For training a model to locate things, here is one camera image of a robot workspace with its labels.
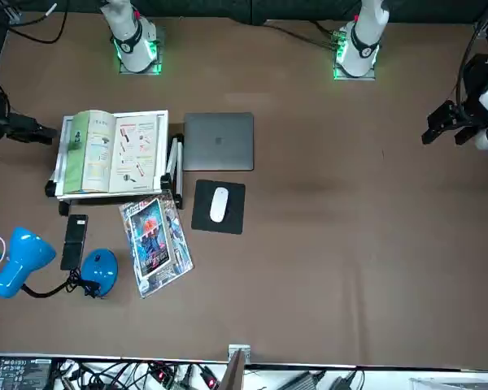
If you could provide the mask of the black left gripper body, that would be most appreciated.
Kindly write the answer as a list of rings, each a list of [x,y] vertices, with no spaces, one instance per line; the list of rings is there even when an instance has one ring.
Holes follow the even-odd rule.
[[[464,88],[466,97],[459,103],[474,123],[488,121],[488,111],[479,101],[480,96],[486,91],[487,84],[488,54],[475,54],[461,71],[460,86]]]

